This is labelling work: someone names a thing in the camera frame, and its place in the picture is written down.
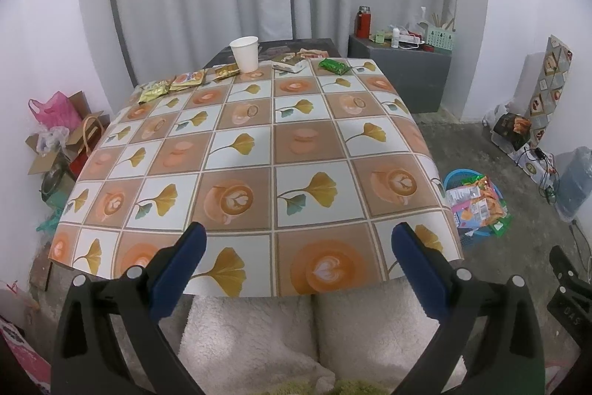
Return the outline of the orange biscuit packet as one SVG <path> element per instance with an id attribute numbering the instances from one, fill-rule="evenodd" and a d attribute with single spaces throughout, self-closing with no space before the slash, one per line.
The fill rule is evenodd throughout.
<path id="1" fill-rule="evenodd" d="M 461 185 L 447 190 L 454 222 L 461 230 L 478 230 L 493 225 L 506 214 L 496 192 L 490 187 Z"/>

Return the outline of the large green snack bag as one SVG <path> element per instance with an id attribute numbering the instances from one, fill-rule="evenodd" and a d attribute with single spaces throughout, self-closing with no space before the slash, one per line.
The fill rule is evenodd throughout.
<path id="1" fill-rule="evenodd" d="M 486 175 L 473 175 L 461 180 L 472 196 L 457 212 L 458 227 L 465 232 L 488 232 L 503 235 L 512 217 L 506 202 Z"/>

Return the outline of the blue plastic trash basket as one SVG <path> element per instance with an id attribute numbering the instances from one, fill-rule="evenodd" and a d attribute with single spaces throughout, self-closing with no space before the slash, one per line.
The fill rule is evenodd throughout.
<path id="1" fill-rule="evenodd" d="M 487 175 L 466 168 L 453 170 L 444 178 L 444 193 L 463 248 L 507 232 L 512 216 Z"/>

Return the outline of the blue water jug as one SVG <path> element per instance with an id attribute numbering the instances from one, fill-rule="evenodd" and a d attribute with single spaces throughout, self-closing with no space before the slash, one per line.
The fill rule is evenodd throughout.
<path id="1" fill-rule="evenodd" d="M 563 221 L 571 222 L 591 194 L 591 149 L 579 146 L 561 153 L 557 161 L 556 210 Z"/>

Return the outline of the dark snack box on floor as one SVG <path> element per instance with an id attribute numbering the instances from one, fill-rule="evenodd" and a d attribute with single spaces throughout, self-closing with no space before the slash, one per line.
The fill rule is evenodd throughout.
<path id="1" fill-rule="evenodd" d="M 510 142 L 515 150 L 530 141 L 532 122 L 524 116 L 505 113 L 494 126 L 494 132 Z"/>

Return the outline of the cardboard box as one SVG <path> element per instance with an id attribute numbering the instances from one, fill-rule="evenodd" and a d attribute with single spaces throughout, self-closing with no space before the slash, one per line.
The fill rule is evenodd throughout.
<path id="1" fill-rule="evenodd" d="M 73 131 L 65 127 L 47 129 L 41 124 L 37 132 L 25 140 L 34 153 L 28 175 L 49 173 L 54 167 L 64 165 L 76 180 L 88 161 L 93 149 L 110 124 L 110 117 L 102 110 L 92 112 L 82 91 L 68 96 L 82 118 L 81 125 Z"/>

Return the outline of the rolled patterned mat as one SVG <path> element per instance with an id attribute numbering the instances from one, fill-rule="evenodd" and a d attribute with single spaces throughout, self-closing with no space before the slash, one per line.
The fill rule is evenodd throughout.
<path id="1" fill-rule="evenodd" d="M 569 77 L 573 53 L 556 36 L 548 38 L 543 64 L 531 97 L 528 115 L 531 121 L 530 146 L 536 148 L 553 117 Z"/>

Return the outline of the pink plastic bag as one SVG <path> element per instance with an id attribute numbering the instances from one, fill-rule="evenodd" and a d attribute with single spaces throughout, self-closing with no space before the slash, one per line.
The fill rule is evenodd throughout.
<path id="1" fill-rule="evenodd" d="M 70 99 L 61 91 L 56 91 L 46 102 L 29 99 L 28 107 L 36 121 L 47 129 L 65 127 L 73 131 L 82 122 Z"/>

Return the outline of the grey cabinet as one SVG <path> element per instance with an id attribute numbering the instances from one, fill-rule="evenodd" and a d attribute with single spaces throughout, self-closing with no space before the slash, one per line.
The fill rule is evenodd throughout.
<path id="1" fill-rule="evenodd" d="M 440 109 L 451 54 L 383 47 L 351 34 L 348 57 L 371 59 L 412 113 L 432 113 Z"/>

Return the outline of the patterned tablecloth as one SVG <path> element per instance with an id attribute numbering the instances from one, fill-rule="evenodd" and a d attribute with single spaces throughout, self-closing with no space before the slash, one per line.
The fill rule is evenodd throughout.
<path id="1" fill-rule="evenodd" d="M 207 248 L 194 295 L 320 294 L 398 278 L 405 222 L 461 257 L 423 136 L 378 66 L 264 62 L 233 79 L 124 108 L 65 204 L 50 259 L 104 279 L 145 266 L 192 223 Z"/>

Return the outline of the mint green desk organizer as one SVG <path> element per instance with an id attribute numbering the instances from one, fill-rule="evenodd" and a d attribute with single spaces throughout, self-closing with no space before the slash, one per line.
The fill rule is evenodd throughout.
<path id="1" fill-rule="evenodd" d="M 425 29 L 425 44 L 434 48 L 434 50 L 453 51 L 455 33 L 453 30 L 444 29 L 428 23 Z"/>

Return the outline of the small white bottle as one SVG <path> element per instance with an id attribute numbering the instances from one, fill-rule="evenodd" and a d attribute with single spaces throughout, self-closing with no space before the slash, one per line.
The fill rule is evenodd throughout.
<path id="1" fill-rule="evenodd" d="M 397 49 L 399 47 L 400 42 L 400 30 L 398 27 L 394 26 L 392 28 L 391 34 L 391 47 Z"/>

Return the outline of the small green snack packet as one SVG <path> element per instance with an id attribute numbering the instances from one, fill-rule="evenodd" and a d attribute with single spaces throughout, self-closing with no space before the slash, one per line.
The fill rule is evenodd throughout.
<path id="1" fill-rule="evenodd" d="M 324 58 L 318 63 L 318 67 L 331 74 L 335 75 L 346 75 L 352 70 L 352 67 L 345 62 L 338 61 L 336 59 Z"/>

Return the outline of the white paper cup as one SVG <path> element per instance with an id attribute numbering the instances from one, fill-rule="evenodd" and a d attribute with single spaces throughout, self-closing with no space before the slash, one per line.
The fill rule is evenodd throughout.
<path id="1" fill-rule="evenodd" d="M 230 48 L 235 61 L 243 73 L 258 69 L 259 38 L 257 36 L 244 36 L 233 40 Z"/>

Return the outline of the red thermos bottle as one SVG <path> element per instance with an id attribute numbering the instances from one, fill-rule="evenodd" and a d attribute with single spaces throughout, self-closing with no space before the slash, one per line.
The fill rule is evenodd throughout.
<path id="1" fill-rule="evenodd" d="M 371 10 L 368 6 L 360 6 L 355 19 L 355 36 L 368 39 L 371 27 Z"/>

